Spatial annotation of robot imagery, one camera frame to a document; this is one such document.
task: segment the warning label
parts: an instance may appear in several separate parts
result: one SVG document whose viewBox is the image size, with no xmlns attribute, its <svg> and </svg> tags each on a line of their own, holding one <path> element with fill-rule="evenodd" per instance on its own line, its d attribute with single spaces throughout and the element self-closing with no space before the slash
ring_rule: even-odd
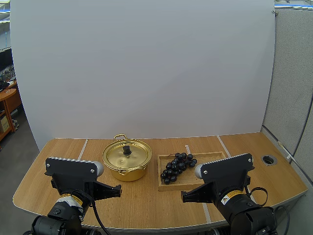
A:
<svg viewBox="0 0 313 235">
<path fill-rule="evenodd" d="M 68 197 L 68 196 L 70 196 L 69 193 L 64 193 L 64 194 L 61 195 L 61 197 Z M 80 200 L 80 199 L 79 199 L 78 197 L 76 197 L 75 195 L 72 195 L 72 197 L 73 197 L 73 198 L 75 199 L 75 201 L 78 202 L 80 205 L 83 204 L 83 201 Z"/>
<path fill-rule="evenodd" d="M 223 199 L 221 200 L 221 202 L 223 203 L 223 205 L 225 205 L 226 202 L 229 201 L 229 199 L 230 199 L 230 198 L 229 198 L 227 195 L 225 195 L 225 196 L 223 197 Z"/>
<path fill-rule="evenodd" d="M 236 196 L 238 194 L 244 194 L 244 193 L 242 191 L 240 191 L 240 190 L 234 190 L 234 191 L 229 192 L 228 194 L 226 194 L 222 198 L 221 202 L 223 203 L 223 205 L 225 205 L 229 201 L 230 198 L 232 198 L 233 196 Z"/>
</svg>

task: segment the wooden tray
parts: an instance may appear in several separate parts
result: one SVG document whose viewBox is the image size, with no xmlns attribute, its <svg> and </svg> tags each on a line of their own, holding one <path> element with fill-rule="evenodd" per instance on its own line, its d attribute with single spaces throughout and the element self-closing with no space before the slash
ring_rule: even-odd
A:
<svg viewBox="0 0 313 235">
<path fill-rule="evenodd" d="M 208 163 L 215 160 L 224 159 L 225 155 L 223 152 L 213 153 L 193 153 L 194 158 L 197 159 L 197 164 Z M 161 180 L 161 173 L 166 167 L 166 164 L 171 162 L 175 158 L 175 155 L 158 155 L 157 156 L 157 176 L 158 176 L 158 190 L 159 191 L 172 191 L 172 190 L 188 190 L 195 189 L 200 185 L 203 185 L 203 180 L 198 179 L 195 176 L 195 167 L 188 167 L 182 174 L 177 177 L 177 181 L 171 182 L 169 185 L 164 184 Z"/>
</svg>

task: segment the wooden table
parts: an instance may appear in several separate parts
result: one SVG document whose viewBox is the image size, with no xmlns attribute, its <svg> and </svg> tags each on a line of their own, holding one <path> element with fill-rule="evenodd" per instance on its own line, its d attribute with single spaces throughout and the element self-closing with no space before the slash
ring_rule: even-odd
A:
<svg viewBox="0 0 313 235">
<path fill-rule="evenodd" d="M 9 97 L 6 101 L 9 113 L 11 113 L 13 110 L 15 110 L 17 107 L 19 107 L 22 104 L 17 81 L 14 81 L 10 86 L 6 87 L 4 90 L 11 89 L 11 88 L 16 89 L 16 93 L 13 96 Z"/>
<path fill-rule="evenodd" d="M 307 191 L 306 185 L 287 160 L 263 133 L 219 137 L 178 139 L 147 139 L 153 151 L 146 175 L 134 182 L 122 182 L 111 176 L 105 166 L 98 181 L 115 186 L 122 185 L 122 196 L 97 201 L 97 210 L 105 226 L 112 232 L 128 233 L 190 233 L 203 231 L 224 224 L 225 220 L 212 204 L 182 203 L 180 191 L 158 191 L 157 155 L 186 152 L 187 144 L 192 153 L 223 151 L 231 156 L 242 153 L 253 155 L 255 169 L 249 172 L 250 188 L 268 190 L 266 206 L 275 206 L 293 200 Z M 51 177 L 45 176 L 45 160 L 48 157 L 77 159 L 86 140 L 53 139 L 40 152 L 13 196 L 15 206 L 29 212 L 46 215 L 59 194 L 51 186 Z M 102 162 L 104 148 L 113 140 L 88 140 L 82 160 Z M 274 155 L 278 163 L 266 166 L 261 156 Z M 257 203 L 265 201 L 265 194 L 256 191 Z M 92 210 L 88 210 L 83 224 L 99 226 Z"/>
<path fill-rule="evenodd" d="M 16 93 L 16 89 L 8 89 L 8 90 L 3 90 L 2 92 L 0 92 L 0 101 L 2 101 L 2 105 L 0 107 L 4 109 L 4 111 L 0 113 L 0 117 L 5 114 L 6 118 L 8 119 L 9 126 L 10 126 L 9 129 L 7 129 L 4 133 L 0 133 L 0 140 L 2 140 L 10 131 L 15 132 L 13 121 L 12 121 L 12 118 L 8 109 L 8 104 L 7 104 L 8 98 L 13 96 L 15 93 Z"/>
</svg>

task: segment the black cable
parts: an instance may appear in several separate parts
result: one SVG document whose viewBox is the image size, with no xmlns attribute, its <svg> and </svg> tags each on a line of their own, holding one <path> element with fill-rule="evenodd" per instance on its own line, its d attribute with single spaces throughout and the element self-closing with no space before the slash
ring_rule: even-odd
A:
<svg viewBox="0 0 313 235">
<path fill-rule="evenodd" d="M 260 204 L 260 206 L 264 206 L 266 204 L 266 202 L 268 201 L 268 191 L 265 189 L 265 188 L 262 188 L 262 187 L 255 187 L 251 190 L 251 192 L 247 193 L 247 196 L 250 197 L 252 195 L 252 193 L 254 191 L 257 191 L 257 190 L 261 190 L 261 191 L 264 191 L 266 193 L 266 200 L 265 200 L 265 203 L 263 204 Z"/>
<path fill-rule="evenodd" d="M 107 235 L 111 235 L 110 232 L 107 230 L 106 227 L 104 227 L 103 223 L 101 222 L 100 220 L 100 217 L 98 215 L 98 211 L 97 211 L 97 208 L 96 208 L 96 202 L 95 200 L 93 199 L 93 197 L 91 197 L 89 194 L 87 194 L 86 192 L 80 190 L 80 189 L 75 189 L 71 192 L 71 196 L 73 194 L 73 192 L 78 192 L 80 194 L 82 194 L 84 197 L 88 198 L 90 201 L 91 201 L 91 205 L 92 205 L 92 208 L 93 208 L 93 212 L 94 212 L 94 215 L 96 216 L 96 219 L 98 221 L 98 223 L 100 224 L 100 227 L 104 230 L 104 232 L 107 234 Z"/>
<path fill-rule="evenodd" d="M 33 232 L 32 231 L 26 231 L 25 233 L 23 233 L 23 235 L 30 235 L 30 234 L 32 234 Z"/>
<path fill-rule="evenodd" d="M 287 225 L 286 225 L 286 229 L 285 229 L 285 232 L 284 232 L 284 235 L 286 235 L 287 232 L 288 232 L 288 229 L 289 229 L 289 224 L 290 224 L 290 214 L 289 214 L 287 208 L 286 208 L 285 206 L 283 206 L 283 205 L 276 207 L 275 210 L 274 210 L 275 224 L 276 224 L 276 225 L 275 225 L 275 229 L 277 228 L 276 213 L 277 213 L 277 211 L 278 211 L 278 209 L 279 209 L 280 207 L 284 208 L 285 211 L 286 211 L 286 213 L 287 213 Z"/>
<path fill-rule="evenodd" d="M 248 189 L 248 186 L 247 186 L 247 185 L 245 186 L 245 190 L 246 190 L 246 195 L 247 195 L 249 198 L 251 198 L 251 195 L 249 195 L 250 192 L 249 192 L 249 189 Z"/>
</svg>

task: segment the pot handle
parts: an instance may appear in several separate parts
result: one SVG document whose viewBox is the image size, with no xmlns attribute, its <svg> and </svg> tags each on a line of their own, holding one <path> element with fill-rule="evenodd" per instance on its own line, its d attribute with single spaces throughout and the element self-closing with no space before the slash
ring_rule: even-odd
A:
<svg viewBox="0 0 313 235">
<path fill-rule="evenodd" d="M 135 166 L 135 167 L 128 168 L 125 173 L 120 172 L 120 171 L 119 171 L 118 173 L 120 173 L 121 175 L 127 175 L 128 173 L 130 173 L 130 172 L 132 172 L 132 171 L 135 171 L 135 170 L 144 170 L 144 169 L 145 169 L 145 168 L 143 168 L 143 166 L 138 165 L 138 166 Z"/>
<path fill-rule="evenodd" d="M 125 134 L 118 134 L 118 135 L 114 136 L 114 138 L 113 138 L 114 142 L 116 141 L 116 138 L 120 137 L 120 136 L 124 136 L 126 139 L 128 139 Z"/>
</svg>

